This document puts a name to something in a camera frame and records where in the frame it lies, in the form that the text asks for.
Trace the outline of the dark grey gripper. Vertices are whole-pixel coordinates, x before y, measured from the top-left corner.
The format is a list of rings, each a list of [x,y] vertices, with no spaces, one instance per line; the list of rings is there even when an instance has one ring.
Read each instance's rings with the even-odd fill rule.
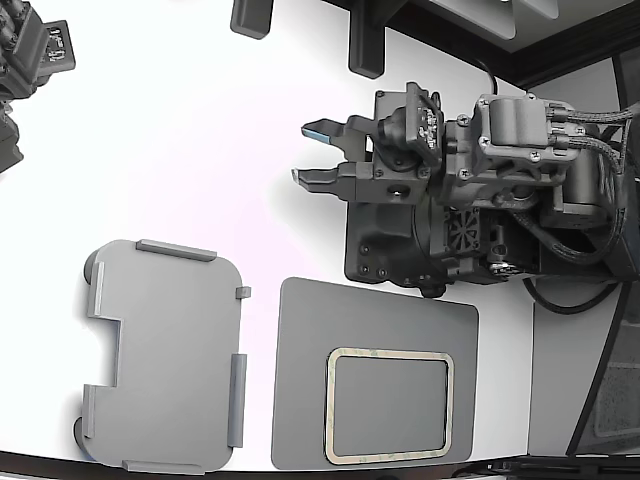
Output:
[[[383,92],[375,119],[350,116],[301,127],[310,139],[340,149],[347,161],[331,169],[291,170],[293,181],[309,193],[343,201],[417,203],[431,177],[431,97],[424,89]],[[373,151],[366,152],[366,139]]]

